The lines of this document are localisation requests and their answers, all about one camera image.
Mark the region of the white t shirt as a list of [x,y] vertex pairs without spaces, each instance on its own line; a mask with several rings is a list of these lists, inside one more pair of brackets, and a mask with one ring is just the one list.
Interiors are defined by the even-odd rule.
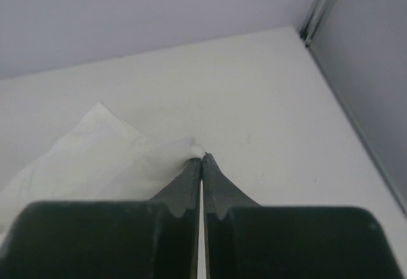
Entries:
[[1,235],[44,200],[147,200],[205,151],[193,137],[157,142],[98,103],[1,191]]

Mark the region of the right aluminium frame post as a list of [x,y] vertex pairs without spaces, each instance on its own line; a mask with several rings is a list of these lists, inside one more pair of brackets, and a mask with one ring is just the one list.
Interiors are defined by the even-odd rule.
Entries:
[[337,0],[313,0],[300,29],[300,38],[309,47],[318,29],[327,19]]

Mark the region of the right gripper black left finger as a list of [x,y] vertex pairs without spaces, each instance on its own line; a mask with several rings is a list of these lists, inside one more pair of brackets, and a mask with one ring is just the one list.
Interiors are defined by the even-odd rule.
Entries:
[[150,278],[196,278],[200,217],[201,161],[182,172],[148,203],[155,207]]

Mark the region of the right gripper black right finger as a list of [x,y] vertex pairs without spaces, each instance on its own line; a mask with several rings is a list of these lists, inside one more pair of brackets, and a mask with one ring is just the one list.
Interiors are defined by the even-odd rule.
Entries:
[[202,182],[206,277],[233,278],[237,263],[228,211],[234,207],[259,207],[260,204],[223,174],[210,153],[202,160]]

